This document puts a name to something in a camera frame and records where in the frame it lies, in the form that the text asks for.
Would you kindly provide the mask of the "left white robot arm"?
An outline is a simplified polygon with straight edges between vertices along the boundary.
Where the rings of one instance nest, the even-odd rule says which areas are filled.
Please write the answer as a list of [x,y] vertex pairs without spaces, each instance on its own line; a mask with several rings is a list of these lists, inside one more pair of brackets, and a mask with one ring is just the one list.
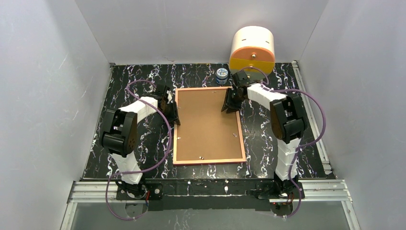
[[158,113],[163,118],[169,133],[169,146],[173,141],[172,124],[180,124],[177,104],[173,92],[167,85],[158,85],[148,96],[138,98],[134,103],[117,110],[108,109],[103,118],[100,144],[115,160],[119,175],[124,183],[139,184],[144,172],[157,168],[155,166],[141,170],[135,157],[137,146],[137,124],[149,115]]

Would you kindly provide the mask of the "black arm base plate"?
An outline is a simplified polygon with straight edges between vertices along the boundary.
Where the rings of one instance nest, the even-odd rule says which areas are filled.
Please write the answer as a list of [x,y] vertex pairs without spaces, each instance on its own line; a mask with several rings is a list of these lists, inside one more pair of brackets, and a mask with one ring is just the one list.
[[118,201],[140,200],[150,211],[176,209],[293,209],[305,197],[300,182],[274,179],[144,179],[139,185],[116,182]]

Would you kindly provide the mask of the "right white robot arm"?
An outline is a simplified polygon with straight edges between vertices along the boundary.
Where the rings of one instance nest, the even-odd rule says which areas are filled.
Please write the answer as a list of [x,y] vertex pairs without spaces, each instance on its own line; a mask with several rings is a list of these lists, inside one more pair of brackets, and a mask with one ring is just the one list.
[[274,181],[280,193],[288,193],[297,183],[297,149],[307,128],[300,97],[282,94],[252,81],[243,70],[234,73],[232,79],[234,85],[226,90],[222,111],[237,112],[245,100],[269,110],[271,129],[278,141]]

